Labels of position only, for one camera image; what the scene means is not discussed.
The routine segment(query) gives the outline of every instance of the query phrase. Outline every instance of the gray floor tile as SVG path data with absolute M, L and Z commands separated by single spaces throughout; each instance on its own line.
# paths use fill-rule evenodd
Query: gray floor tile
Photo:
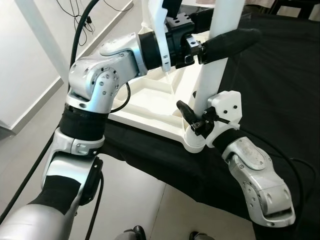
M 215 240 L 254 240 L 252 223 L 226 211 L 195 202 L 166 185 L 151 240 L 188 240 L 192 231 Z
M 104 188 L 91 240 L 113 240 L 124 230 L 143 226 L 148 239 L 165 184 L 110 156 L 102 155 Z M 80 207 L 71 240 L 84 239 L 96 201 Z

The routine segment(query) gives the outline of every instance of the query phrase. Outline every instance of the silver robotic arm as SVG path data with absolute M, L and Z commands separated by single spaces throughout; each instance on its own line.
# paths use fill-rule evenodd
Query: silver robotic arm
M 42 192 L 1 224 L 0 240 L 69 239 L 79 205 L 93 199 L 100 179 L 102 162 L 97 154 L 105 137 L 104 129 L 96 124 L 105 124 L 119 88 L 147 73 L 139 44 L 138 36 L 132 33 L 116 44 L 106 42 L 93 55 L 73 64 L 66 108 L 60 127 L 54 132 Z M 64 131 L 77 122 L 81 124 Z M 86 131 L 79 134 L 78 127 Z M 83 137 L 90 131 L 94 133 Z

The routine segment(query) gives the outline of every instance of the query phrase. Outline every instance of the black fabric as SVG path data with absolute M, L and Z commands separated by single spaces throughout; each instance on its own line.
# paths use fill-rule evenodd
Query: black fabric
M 262 40 L 229 58 L 220 91 L 241 92 L 241 124 L 263 135 L 290 157 L 301 158 L 319 171 L 320 60 L 319 23 L 276 15 L 246 14 L 240 28 L 257 28 Z M 248 219 L 243 192 L 215 148 L 187 152 L 181 143 L 108 121 L 101 152 L 126 161 L 187 194 L 197 202 Z M 272 152 L 262 142 L 258 146 Z M 281 158 L 273 158 L 275 171 L 287 183 L 295 207 L 298 184 Z M 311 171 L 296 164 L 306 192 L 313 180 Z M 320 189 L 305 205 L 295 236 L 319 239 Z M 253 223 L 257 240 L 293 239 L 291 227 L 268 228 Z
M 65 215 L 78 194 L 80 183 L 65 176 L 46 176 L 39 196 L 29 204 L 52 207 Z

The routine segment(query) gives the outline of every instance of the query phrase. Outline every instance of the shoe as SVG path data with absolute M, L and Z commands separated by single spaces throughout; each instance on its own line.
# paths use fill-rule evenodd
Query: shoe
M 197 231 L 193 231 L 192 233 L 190 233 L 189 240 L 195 240 L 195 237 L 197 234 L 198 234 Z
M 136 240 L 147 240 L 145 230 L 142 226 L 135 226 L 133 231 L 135 233 Z

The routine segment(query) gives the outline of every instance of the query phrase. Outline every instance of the white pole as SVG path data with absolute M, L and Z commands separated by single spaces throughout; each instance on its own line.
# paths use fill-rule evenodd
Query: white pole
M 214 38 L 238 28 L 245 0 L 216 0 L 211 20 L 209 38 Z M 197 79 L 194 113 L 200 119 L 208 108 L 208 98 L 218 92 L 228 58 L 203 65 Z
M 34 0 L 15 0 L 15 3 L 60 77 L 68 83 L 69 65 Z
M 141 0 L 142 5 L 142 27 L 152 28 L 151 22 L 150 22 L 150 14 L 149 14 L 149 8 L 148 8 L 148 2 L 149 0 Z

